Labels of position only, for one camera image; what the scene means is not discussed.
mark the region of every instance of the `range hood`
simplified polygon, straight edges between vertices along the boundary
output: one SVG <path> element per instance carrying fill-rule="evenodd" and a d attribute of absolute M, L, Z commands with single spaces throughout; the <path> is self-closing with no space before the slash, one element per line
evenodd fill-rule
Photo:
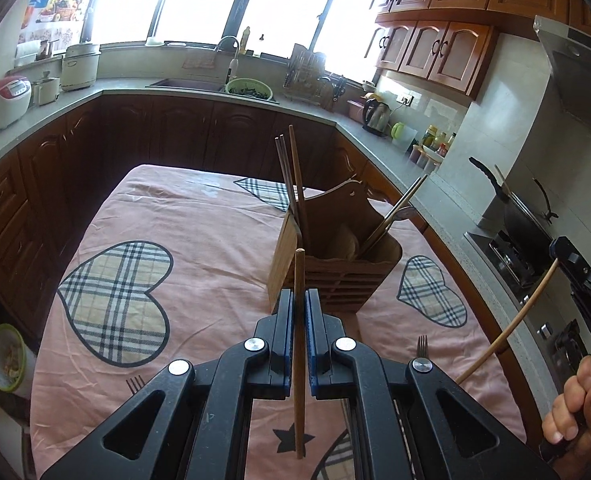
<path fill-rule="evenodd" d="M 562 107 L 591 129 L 591 37 L 542 16 L 535 17 L 533 30 L 549 57 Z"/>

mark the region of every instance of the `gray countertop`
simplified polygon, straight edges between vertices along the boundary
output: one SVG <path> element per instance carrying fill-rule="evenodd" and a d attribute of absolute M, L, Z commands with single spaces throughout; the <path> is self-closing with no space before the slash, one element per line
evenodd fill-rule
<path fill-rule="evenodd" d="M 100 79 L 91 88 L 62 92 L 58 101 L 43 107 L 30 108 L 20 120 L 0 131 L 0 158 L 45 124 L 102 94 L 161 94 L 245 104 L 335 125 L 402 192 L 423 174 L 423 170 L 410 163 L 391 139 L 373 136 L 364 131 L 361 124 L 348 117 L 327 112 L 314 105 L 279 94 L 276 95 L 279 104 L 274 104 L 221 93 L 148 87 L 156 81 L 157 79 Z M 449 198 L 441 186 L 441 179 L 431 175 L 415 194 L 413 205 L 453 253 L 498 324 L 501 327 L 507 326 L 517 309 L 489 267 L 464 238 L 464 232 L 467 231 L 483 233 L 461 207 Z M 546 362 L 524 323 L 509 337 L 509 343 L 531 387 L 540 413 L 544 415 L 558 393 Z"/>

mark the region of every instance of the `electrical outlet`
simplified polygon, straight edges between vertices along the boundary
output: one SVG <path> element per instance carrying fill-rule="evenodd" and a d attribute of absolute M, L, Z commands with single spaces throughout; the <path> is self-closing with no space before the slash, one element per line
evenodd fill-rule
<path fill-rule="evenodd" d="M 413 95 L 411 94 L 400 94 L 397 96 L 396 101 L 404 106 L 411 106 L 413 103 Z"/>

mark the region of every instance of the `human hand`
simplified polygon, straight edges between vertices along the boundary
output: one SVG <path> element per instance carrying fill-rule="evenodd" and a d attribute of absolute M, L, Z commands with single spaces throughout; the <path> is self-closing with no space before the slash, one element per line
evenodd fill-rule
<path fill-rule="evenodd" d="M 591 356 L 579 364 L 578 375 L 564 385 L 564 393 L 553 401 L 552 410 L 544 417 L 544 437 L 552 444 L 578 436 L 578 424 L 573 413 L 583 410 L 587 429 L 568 452 L 556 460 L 553 468 L 562 480 L 579 479 L 591 462 Z"/>

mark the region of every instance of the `fork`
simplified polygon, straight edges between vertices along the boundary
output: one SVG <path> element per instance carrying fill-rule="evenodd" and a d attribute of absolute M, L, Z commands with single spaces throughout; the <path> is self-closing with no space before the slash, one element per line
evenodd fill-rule
<path fill-rule="evenodd" d="M 129 390 L 131 390 L 132 396 L 134 396 L 136 393 L 142 390 L 142 388 L 144 388 L 144 385 L 146 384 L 144 382 L 144 379 L 140 375 L 135 376 L 132 379 L 126 379 L 125 381 L 127 381 L 127 386 L 129 387 Z"/>
<path fill-rule="evenodd" d="M 426 335 L 418 337 L 418 346 L 416 347 L 416 356 L 429 359 L 429 338 Z"/>

